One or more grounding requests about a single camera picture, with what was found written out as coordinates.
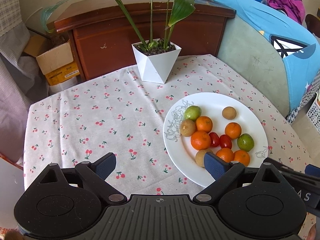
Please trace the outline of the person's left hand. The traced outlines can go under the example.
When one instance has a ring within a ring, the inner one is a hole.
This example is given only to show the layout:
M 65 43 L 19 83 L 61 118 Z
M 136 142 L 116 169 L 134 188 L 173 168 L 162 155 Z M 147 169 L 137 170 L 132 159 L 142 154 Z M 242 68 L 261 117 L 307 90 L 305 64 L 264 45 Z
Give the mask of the person's left hand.
M 10 230 L 5 234 L 4 240 L 24 240 L 24 237 L 17 230 Z

